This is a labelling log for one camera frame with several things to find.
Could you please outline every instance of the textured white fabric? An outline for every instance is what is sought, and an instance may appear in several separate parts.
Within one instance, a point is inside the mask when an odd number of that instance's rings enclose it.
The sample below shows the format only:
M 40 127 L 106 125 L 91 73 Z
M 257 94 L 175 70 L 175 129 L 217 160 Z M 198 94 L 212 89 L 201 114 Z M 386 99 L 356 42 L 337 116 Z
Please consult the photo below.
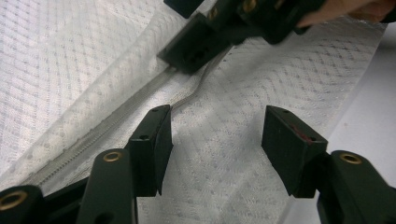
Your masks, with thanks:
M 123 147 L 150 108 L 191 84 L 169 75 L 128 110 L 167 66 L 155 55 L 185 24 L 160 0 L 5 1 L 0 16 L 0 189 L 28 179 L 48 193 L 88 175 L 97 153 Z M 383 30 L 340 19 L 278 47 L 249 39 L 232 49 L 173 111 L 163 196 L 138 200 L 141 222 L 275 223 L 287 194 L 260 147 L 265 106 L 286 107 L 323 133 Z M 52 162 L 78 140 L 85 151 L 65 167 Z M 31 181 L 46 167 L 55 172 Z

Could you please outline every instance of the white fabric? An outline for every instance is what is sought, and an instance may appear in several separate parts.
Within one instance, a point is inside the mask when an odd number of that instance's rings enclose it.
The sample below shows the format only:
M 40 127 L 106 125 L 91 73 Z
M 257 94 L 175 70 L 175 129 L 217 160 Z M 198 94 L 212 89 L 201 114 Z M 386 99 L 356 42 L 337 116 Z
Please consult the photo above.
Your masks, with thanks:
M 156 53 L 185 24 L 160 0 L 5 1 L 0 15 L 0 189 L 23 182 L 48 193 L 88 175 L 97 153 L 123 147 L 150 108 L 191 84 L 168 74 L 135 103 L 167 66 Z M 141 223 L 275 223 L 287 194 L 260 147 L 265 106 L 324 133 L 383 30 L 340 19 L 278 47 L 249 39 L 232 49 L 173 111 L 163 196 L 138 200 Z M 73 146 L 86 150 L 67 155 Z

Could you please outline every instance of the brass screw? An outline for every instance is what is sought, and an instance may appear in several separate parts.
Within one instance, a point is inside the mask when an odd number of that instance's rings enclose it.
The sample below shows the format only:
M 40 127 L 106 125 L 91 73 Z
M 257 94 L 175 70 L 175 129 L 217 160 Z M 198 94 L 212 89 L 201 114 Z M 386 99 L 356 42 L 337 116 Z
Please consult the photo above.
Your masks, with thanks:
M 207 15 L 207 17 L 212 21 L 213 19 L 215 19 L 215 17 L 218 15 L 218 9 L 213 7 L 210 12 L 209 15 Z
M 10 208 L 16 207 L 27 198 L 27 193 L 22 190 L 17 190 L 0 198 L 0 211 L 6 211 Z
M 355 164 L 355 165 L 361 164 L 361 158 L 359 158 L 355 155 L 349 154 L 349 153 L 342 153 L 340 155 L 340 158 L 341 158 L 341 160 L 346 161 L 351 164 Z
M 257 0 L 245 0 L 242 8 L 246 13 L 251 12 L 257 6 Z
M 109 152 L 103 157 L 103 160 L 108 162 L 117 161 L 121 156 L 122 154 L 120 152 Z

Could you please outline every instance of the human hand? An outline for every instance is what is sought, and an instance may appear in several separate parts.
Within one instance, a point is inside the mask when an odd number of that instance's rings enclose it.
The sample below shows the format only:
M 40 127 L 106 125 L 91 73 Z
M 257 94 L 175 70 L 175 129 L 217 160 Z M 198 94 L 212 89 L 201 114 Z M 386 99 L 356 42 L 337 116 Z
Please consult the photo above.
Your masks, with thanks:
M 382 21 L 396 5 L 396 0 L 327 0 L 317 12 L 306 15 L 299 23 L 305 27 L 348 14 L 366 21 Z

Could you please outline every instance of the white surface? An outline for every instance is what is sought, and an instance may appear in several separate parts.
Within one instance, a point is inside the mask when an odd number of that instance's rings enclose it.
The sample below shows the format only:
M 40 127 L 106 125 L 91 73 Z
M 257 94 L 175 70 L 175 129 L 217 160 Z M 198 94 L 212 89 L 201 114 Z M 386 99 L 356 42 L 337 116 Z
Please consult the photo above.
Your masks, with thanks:
M 368 159 L 396 187 L 396 24 L 390 24 L 375 56 L 330 135 L 328 152 L 338 149 Z M 291 199 L 284 223 L 320 223 L 317 200 Z

